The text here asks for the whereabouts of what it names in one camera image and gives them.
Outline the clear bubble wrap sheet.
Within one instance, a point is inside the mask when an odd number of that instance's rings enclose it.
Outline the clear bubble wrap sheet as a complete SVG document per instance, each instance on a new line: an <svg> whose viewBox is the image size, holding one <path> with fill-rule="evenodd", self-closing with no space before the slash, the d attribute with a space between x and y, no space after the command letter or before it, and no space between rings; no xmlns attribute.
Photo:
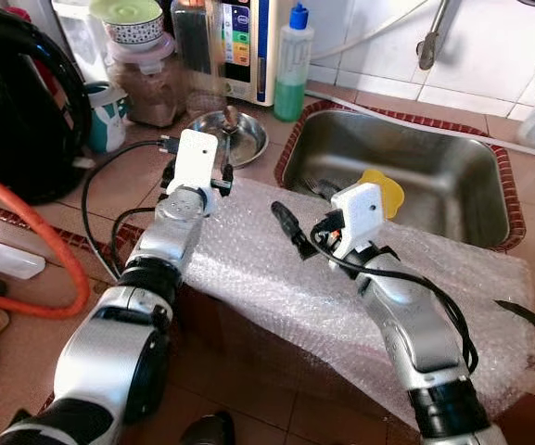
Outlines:
<svg viewBox="0 0 535 445"><path fill-rule="evenodd" d="M262 329L318 360L318 375L339 375L404 423L414 415L355 285L322 256L303 260L273 216L280 202L311 226L330 211L323 200L241 179L203 222L185 281L223 301ZM450 294L478 345L472 382L490 414L513 406L535 385L535 330L501 308L530 304L529 267L521 259L393 222L380 241Z"/></svg>

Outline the teal white rabbit mug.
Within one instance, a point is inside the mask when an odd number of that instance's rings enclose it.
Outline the teal white rabbit mug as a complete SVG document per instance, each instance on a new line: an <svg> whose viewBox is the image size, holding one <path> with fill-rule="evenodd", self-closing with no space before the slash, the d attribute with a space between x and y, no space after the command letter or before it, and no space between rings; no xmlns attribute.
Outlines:
<svg viewBox="0 0 535 445"><path fill-rule="evenodd" d="M121 86L105 81L87 83L85 90L92 106L92 130L86 145L95 154L118 151L126 140L128 94Z"/></svg>

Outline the patterned bowl green lid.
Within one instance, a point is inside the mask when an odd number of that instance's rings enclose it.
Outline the patterned bowl green lid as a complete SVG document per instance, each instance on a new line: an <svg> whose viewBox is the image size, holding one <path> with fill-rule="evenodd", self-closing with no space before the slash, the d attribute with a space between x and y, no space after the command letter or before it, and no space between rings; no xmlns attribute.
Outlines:
<svg viewBox="0 0 535 445"><path fill-rule="evenodd" d="M156 0L92 0L92 17L102 22L111 42L147 51L164 37L164 9Z"/></svg>

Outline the clear jar orange lid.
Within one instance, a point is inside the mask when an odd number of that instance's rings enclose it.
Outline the clear jar orange lid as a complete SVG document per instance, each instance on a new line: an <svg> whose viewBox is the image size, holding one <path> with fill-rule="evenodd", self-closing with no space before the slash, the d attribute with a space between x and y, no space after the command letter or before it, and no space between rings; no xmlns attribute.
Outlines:
<svg viewBox="0 0 535 445"><path fill-rule="evenodd" d="M189 86L185 107L191 119L226 107L220 12L220 0L172 0L170 5L173 35Z"/></svg>

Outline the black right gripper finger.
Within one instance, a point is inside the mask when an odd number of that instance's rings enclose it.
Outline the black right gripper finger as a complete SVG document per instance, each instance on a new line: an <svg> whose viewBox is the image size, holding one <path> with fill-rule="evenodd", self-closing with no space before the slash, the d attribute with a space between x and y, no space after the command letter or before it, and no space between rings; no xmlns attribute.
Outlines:
<svg viewBox="0 0 535 445"><path fill-rule="evenodd" d="M283 203L272 202L271 211L278 221L281 230L283 230L289 242L292 243L292 246L297 250L297 253L300 254L303 260L312 258L312 256L317 254L317 249L309 241L309 238L302 233L299 221L291 210L288 210Z"/></svg>

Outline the brown jar pink lid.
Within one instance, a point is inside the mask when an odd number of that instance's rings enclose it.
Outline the brown jar pink lid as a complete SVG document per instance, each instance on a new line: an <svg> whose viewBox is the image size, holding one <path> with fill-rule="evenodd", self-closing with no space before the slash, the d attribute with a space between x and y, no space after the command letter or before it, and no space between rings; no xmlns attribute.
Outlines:
<svg viewBox="0 0 535 445"><path fill-rule="evenodd" d="M166 128L186 114L184 67L169 34L162 34L146 51L113 41L108 51L113 57L108 77L128 96L128 119Z"/></svg>

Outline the beige water purifier appliance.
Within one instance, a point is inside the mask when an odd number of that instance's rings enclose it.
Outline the beige water purifier appliance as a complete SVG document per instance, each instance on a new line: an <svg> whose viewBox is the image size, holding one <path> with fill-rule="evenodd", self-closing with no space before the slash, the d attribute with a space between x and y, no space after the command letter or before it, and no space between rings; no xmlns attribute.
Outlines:
<svg viewBox="0 0 535 445"><path fill-rule="evenodd" d="M293 0L216 0L225 92L260 106L274 101L276 52Z"/></svg>

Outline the grey hanging tap nozzle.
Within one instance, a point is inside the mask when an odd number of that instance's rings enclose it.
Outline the grey hanging tap nozzle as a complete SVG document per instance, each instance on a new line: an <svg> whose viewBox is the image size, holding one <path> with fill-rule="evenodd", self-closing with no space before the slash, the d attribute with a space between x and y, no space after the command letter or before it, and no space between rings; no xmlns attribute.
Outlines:
<svg viewBox="0 0 535 445"><path fill-rule="evenodd" d="M418 43L416 54L418 54L419 70L428 71L436 62L439 51L439 42L442 31L442 22L448 16L448 11L452 5L452 0L440 0L439 6L434 12L434 17L429 26L428 33L423 41Z"/></svg>

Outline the black robot foot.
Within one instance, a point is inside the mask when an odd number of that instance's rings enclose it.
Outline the black robot foot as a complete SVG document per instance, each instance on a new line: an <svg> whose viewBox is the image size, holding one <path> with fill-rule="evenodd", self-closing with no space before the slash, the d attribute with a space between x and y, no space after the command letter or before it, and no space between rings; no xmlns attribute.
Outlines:
<svg viewBox="0 0 535 445"><path fill-rule="evenodd" d="M234 420L227 412L202 416L185 429L179 445L235 445Z"/></svg>

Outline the green soap bottle blue cap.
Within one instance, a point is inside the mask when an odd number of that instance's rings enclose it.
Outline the green soap bottle blue cap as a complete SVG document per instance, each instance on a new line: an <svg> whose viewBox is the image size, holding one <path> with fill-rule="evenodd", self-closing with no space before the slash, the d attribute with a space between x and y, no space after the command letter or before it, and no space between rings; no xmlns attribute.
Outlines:
<svg viewBox="0 0 535 445"><path fill-rule="evenodd" d="M302 111L315 35L309 16L309 9L297 0L278 34L273 115L280 121L297 121Z"/></svg>

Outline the black round appliance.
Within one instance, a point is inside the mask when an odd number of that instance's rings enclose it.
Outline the black round appliance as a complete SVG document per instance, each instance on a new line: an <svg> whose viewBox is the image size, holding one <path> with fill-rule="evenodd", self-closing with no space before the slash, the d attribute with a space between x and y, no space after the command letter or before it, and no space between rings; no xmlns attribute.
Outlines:
<svg viewBox="0 0 535 445"><path fill-rule="evenodd" d="M70 56L0 8L0 183L31 205L75 190L92 110Z"/></svg>

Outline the white flat bar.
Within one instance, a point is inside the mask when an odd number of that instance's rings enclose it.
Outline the white flat bar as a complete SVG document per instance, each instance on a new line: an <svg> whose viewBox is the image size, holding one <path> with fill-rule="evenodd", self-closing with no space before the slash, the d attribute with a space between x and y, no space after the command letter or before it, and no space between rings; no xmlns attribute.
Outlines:
<svg viewBox="0 0 535 445"><path fill-rule="evenodd" d="M27 280L45 270L45 266L43 256L0 243L0 273Z"/></svg>

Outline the shallow steel bowl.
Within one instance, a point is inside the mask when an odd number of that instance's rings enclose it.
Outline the shallow steel bowl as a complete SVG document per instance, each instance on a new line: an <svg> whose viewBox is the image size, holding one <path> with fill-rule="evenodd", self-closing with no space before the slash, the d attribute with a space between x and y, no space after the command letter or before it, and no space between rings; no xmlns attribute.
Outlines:
<svg viewBox="0 0 535 445"><path fill-rule="evenodd" d="M248 166L264 152L270 141L259 120L246 113L233 118L233 107L198 116L189 124L189 130L215 135L219 140L219 161L235 170Z"/></svg>

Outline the steel spoon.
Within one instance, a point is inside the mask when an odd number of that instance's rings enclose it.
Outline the steel spoon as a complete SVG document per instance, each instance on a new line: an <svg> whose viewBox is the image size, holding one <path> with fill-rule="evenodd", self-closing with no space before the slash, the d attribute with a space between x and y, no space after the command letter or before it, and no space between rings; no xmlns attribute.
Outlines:
<svg viewBox="0 0 535 445"><path fill-rule="evenodd" d="M222 111L220 149L222 165L233 165L233 152L240 132L240 111L234 106L226 106Z"/></svg>

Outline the yellow plastic cup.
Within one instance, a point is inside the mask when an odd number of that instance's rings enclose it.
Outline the yellow plastic cup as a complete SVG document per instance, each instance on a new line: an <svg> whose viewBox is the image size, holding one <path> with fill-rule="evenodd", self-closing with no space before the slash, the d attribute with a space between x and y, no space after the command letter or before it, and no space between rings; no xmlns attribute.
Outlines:
<svg viewBox="0 0 535 445"><path fill-rule="evenodd" d="M359 184L375 184L380 187L386 220L393 220L404 202L404 191L398 182L379 170L368 169L361 174Z"/></svg>

